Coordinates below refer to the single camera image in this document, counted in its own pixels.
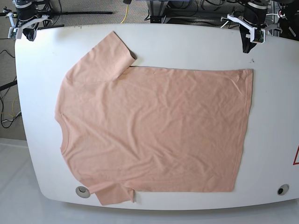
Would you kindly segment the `peach pink T-shirt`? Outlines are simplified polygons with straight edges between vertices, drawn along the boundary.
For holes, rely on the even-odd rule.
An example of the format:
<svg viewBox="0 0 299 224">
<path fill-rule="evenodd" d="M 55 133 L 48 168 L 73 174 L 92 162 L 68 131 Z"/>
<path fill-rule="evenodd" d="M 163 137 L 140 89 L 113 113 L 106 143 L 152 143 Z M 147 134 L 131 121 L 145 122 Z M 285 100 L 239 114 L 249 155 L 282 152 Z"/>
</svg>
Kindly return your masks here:
<svg viewBox="0 0 299 224">
<path fill-rule="evenodd" d="M 55 108 L 61 154 L 102 205 L 135 192 L 231 192 L 253 70 L 134 66 L 114 32 L 65 75 Z"/>
</svg>

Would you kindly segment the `black tripod stand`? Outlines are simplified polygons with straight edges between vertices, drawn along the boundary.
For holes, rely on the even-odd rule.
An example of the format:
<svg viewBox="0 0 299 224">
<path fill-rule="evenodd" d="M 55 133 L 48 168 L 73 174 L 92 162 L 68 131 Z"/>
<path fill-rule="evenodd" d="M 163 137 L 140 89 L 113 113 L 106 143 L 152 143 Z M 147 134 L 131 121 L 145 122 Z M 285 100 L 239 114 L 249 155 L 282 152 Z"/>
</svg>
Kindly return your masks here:
<svg viewBox="0 0 299 224">
<path fill-rule="evenodd" d="M 52 24 L 49 25 L 49 27 L 47 27 L 47 28 L 54 28 L 54 27 L 56 27 L 56 23 L 57 23 L 57 21 L 53 21 L 53 19 L 59 19 L 60 16 L 62 16 L 62 15 L 113 14 L 113 12 L 111 12 L 111 11 L 64 12 L 64 11 L 62 10 L 61 1 L 59 1 L 58 4 L 59 4 L 59 10 L 56 11 L 56 10 L 53 9 L 53 7 L 52 7 L 52 5 L 51 5 L 51 3 L 50 3 L 51 8 L 52 8 Z M 2 12 L 0 13 L 0 15 L 1 15 L 1 17 L 6 17 L 6 16 L 5 16 L 5 13 L 3 13 L 3 10 L 2 10 Z"/>
</svg>

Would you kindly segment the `aluminium frame stand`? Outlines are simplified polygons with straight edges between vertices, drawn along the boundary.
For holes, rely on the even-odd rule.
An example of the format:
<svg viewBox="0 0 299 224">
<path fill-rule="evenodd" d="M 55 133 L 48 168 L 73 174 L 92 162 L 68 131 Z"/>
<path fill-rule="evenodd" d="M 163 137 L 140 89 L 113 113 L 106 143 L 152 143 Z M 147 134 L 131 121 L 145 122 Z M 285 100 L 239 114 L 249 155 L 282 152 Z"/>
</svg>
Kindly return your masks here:
<svg viewBox="0 0 299 224">
<path fill-rule="evenodd" d="M 182 23 L 238 29 L 234 22 L 226 23 L 221 17 L 244 7 L 237 0 L 147 0 L 145 21 L 150 23 Z"/>
</svg>

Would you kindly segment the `red triangle sticker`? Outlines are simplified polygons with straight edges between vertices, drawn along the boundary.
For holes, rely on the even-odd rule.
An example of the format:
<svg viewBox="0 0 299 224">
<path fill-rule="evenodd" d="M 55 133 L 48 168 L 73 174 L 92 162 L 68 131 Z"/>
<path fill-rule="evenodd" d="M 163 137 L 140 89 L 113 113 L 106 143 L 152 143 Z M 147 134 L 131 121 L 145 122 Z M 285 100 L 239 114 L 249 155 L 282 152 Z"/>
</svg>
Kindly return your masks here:
<svg viewBox="0 0 299 224">
<path fill-rule="evenodd" d="M 296 155 L 295 155 L 295 158 L 294 158 L 294 161 L 293 161 L 293 165 L 299 165 L 299 147 L 296 151 Z"/>
</svg>

